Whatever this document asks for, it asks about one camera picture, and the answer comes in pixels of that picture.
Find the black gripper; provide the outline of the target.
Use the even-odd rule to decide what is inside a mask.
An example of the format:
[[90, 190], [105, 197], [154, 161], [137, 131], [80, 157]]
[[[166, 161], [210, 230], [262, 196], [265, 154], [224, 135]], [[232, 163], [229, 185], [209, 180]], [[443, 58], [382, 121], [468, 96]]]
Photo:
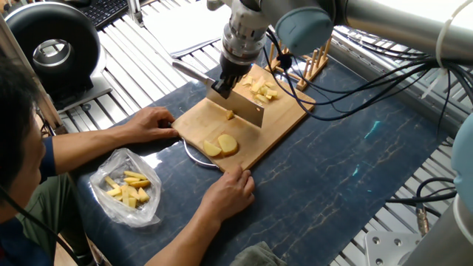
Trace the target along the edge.
[[220, 66], [222, 73], [211, 88], [222, 98], [228, 98], [236, 85], [250, 71], [264, 46], [264, 37], [243, 39], [236, 35], [222, 37]]

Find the person's left hand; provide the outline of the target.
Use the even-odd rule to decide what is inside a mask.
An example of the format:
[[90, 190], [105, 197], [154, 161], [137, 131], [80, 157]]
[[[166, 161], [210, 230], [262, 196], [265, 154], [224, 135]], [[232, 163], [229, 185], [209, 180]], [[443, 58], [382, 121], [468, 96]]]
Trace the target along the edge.
[[122, 126], [117, 126], [118, 136], [123, 144], [147, 143], [153, 140], [178, 137], [179, 133], [171, 127], [174, 116], [165, 107], [146, 107]]

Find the person's right hand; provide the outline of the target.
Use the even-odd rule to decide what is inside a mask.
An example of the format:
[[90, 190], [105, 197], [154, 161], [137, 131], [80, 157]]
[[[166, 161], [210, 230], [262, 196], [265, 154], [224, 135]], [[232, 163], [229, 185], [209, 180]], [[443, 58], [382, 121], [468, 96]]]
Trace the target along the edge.
[[251, 171], [237, 166], [209, 187], [194, 216], [197, 220], [221, 224], [253, 203], [254, 189]]

